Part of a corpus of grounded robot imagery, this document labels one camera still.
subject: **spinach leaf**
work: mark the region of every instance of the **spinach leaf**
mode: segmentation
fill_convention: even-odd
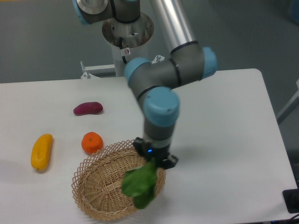
[[[146,192],[142,195],[133,198],[134,206],[137,209],[144,209],[149,203],[155,198],[155,184],[152,185]]]
[[[125,173],[121,190],[128,197],[136,197],[149,191],[157,180],[157,167],[154,160],[143,167]]]

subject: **metal frame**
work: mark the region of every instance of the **metal frame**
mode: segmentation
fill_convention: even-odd
[[[161,62],[165,59],[162,55],[157,55],[154,60],[152,61],[152,64]],[[88,66],[85,67],[83,64],[83,61],[80,62],[83,75],[81,76],[81,79],[86,78],[105,78],[105,77],[116,77],[115,75],[115,66],[114,64],[106,64],[106,65],[97,65],[97,66]]]
[[[280,112],[276,115],[277,123],[280,125],[294,110],[299,106],[299,79],[297,81],[298,91],[284,105]]]

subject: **wicker basket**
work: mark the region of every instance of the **wicker basket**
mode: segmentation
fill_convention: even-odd
[[[80,163],[71,185],[73,198],[91,218],[115,220],[137,210],[132,198],[121,192],[125,172],[145,164],[132,143],[132,140],[128,140],[107,146]],[[165,170],[158,169],[156,195],[164,186],[165,175]]]

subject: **yellow mango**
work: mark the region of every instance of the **yellow mango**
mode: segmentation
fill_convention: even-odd
[[[51,134],[43,134],[35,142],[31,153],[31,166],[34,169],[42,171],[47,168],[51,155],[52,142],[53,136]]]

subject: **silver metal pole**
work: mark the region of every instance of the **silver metal pole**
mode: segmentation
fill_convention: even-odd
[[[281,111],[276,115],[277,123],[280,125],[287,116],[292,113],[295,108],[299,106],[299,90],[292,96],[292,98],[284,105]]]
[[[180,0],[151,0],[151,4],[170,52],[196,40]]]

